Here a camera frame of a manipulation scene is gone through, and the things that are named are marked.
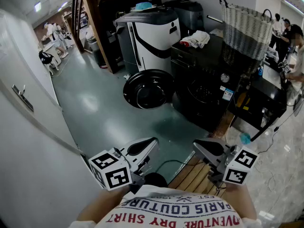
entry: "washer door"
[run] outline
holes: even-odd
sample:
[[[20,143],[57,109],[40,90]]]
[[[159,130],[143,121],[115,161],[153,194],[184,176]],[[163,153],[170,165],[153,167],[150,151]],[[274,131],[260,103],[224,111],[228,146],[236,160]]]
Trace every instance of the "washer door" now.
[[[157,108],[172,100],[174,79],[169,73],[148,69],[128,79],[123,87],[126,101],[141,109]]]

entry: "woven laundry basket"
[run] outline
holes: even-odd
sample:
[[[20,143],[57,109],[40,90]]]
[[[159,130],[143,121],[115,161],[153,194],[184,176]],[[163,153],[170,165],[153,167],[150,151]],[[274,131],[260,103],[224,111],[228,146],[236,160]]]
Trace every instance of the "woven laundry basket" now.
[[[221,56],[235,70],[255,73],[270,43],[274,21],[271,12],[264,13],[228,4],[222,6],[224,37]]]

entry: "black bag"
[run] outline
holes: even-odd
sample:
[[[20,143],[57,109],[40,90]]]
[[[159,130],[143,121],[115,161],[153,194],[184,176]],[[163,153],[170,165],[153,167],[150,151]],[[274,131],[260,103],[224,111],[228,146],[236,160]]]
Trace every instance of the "black bag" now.
[[[43,64],[49,64],[52,62],[52,59],[53,59],[53,55],[49,54],[49,53],[46,53],[46,52],[43,52],[43,51],[40,51],[39,52],[39,58],[41,60],[41,62]]]

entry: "trash can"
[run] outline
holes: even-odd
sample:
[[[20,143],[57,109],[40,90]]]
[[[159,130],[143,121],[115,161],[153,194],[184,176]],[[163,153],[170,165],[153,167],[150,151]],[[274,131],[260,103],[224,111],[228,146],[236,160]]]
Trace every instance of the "trash can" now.
[[[101,54],[101,51],[99,49],[97,40],[95,37],[91,37],[87,40],[87,42],[89,43],[92,51],[93,51],[93,55],[95,58],[96,63],[101,67],[101,68],[107,68],[106,63],[104,61],[103,55]]]

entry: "wooden pallet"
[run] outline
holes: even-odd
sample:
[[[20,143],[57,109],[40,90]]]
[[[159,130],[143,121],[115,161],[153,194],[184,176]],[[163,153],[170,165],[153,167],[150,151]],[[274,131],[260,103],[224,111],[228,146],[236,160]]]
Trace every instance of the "wooden pallet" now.
[[[219,127],[212,134],[213,138],[222,138],[228,130],[234,115],[226,112],[225,117],[220,123]],[[188,165],[186,165],[180,173],[169,183],[169,188],[178,189],[187,192],[204,193],[209,195],[216,195],[222,197],[225,189],[217,191],[216,186],[207,178],[210,167],[202,162],[198,157],[193,156]]]

